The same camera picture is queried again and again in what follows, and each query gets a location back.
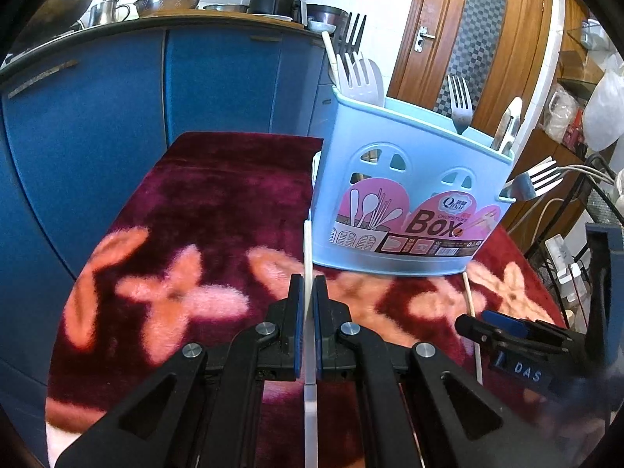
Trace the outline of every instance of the wok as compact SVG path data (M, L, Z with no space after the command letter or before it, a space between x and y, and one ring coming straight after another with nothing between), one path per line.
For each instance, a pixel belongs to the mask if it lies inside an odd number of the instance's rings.
M12 53L42 44L70 28L90 7L93 0L46 0L11 46Z

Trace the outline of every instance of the kitchen counter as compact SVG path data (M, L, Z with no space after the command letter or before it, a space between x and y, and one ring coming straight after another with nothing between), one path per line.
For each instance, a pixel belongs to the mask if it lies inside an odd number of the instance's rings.
M300 27L301 25L286 21L279 21L277 19L265 18L262 16L249 15L245 17L245 14L237 12L210 12L205 10L191 11L185 15L165 15L165 13L160 13L160 15L86 28L85 30L80 30L79 32L74 32L72 34L51 40L50 42L32 49L23 56L11 61L4 68L0 69L0 85L2 85L7 79L18 71L23 70L23 68L30 67L30 65L41 61L43 58L57 52L61 52L63 49L70 46L79 45L91 40L100 39L102 37L135 32L138 30L148 30L153 28L168 29L198 25L205 26L211 23L218 25L236 25L238 27L257 28L274 32L285 32L321 40L321 37L318 34L303 29Z

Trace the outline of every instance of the silver bolt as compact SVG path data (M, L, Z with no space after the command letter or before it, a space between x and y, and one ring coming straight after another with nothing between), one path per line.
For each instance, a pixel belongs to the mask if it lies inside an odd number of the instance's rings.
M256 326L256 332L262 336L268 336L275 332L275 324L272 322L261 322Z
M197 357L201 353L202 353L202 347L201 345L198 345L197 343L189 343L188 345L185 345L184 348L182 349L182 355L184 355L185 357L188 357L189 359L193 357Z
M355 322L345 322L340 326L340 330L347 336L355 336L360 332L360 326Z
M431 343L419 343L418 345L416 345L416 353L420 357L433 357L433 355L436 353L436 347L434 347Z

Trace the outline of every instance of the white plate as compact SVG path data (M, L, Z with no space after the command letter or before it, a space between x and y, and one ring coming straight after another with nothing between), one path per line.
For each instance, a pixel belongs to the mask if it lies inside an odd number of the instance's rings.
M287 15L277 15L277 14L254 14L254 15L261 15L263 17L271 17L273 19L279 19L280 21L291 22L293 20L292 17L289 17Z

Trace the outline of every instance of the plastic bag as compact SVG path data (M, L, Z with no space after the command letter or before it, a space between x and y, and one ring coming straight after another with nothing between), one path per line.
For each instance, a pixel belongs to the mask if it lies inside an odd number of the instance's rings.
M550 102L544 109L544 132L555 142L561 142L566 128L576 116L578 102L560 84L555 84Z
M583 113L585 143L601 151L624 134L624 77L608 71L596 86Z

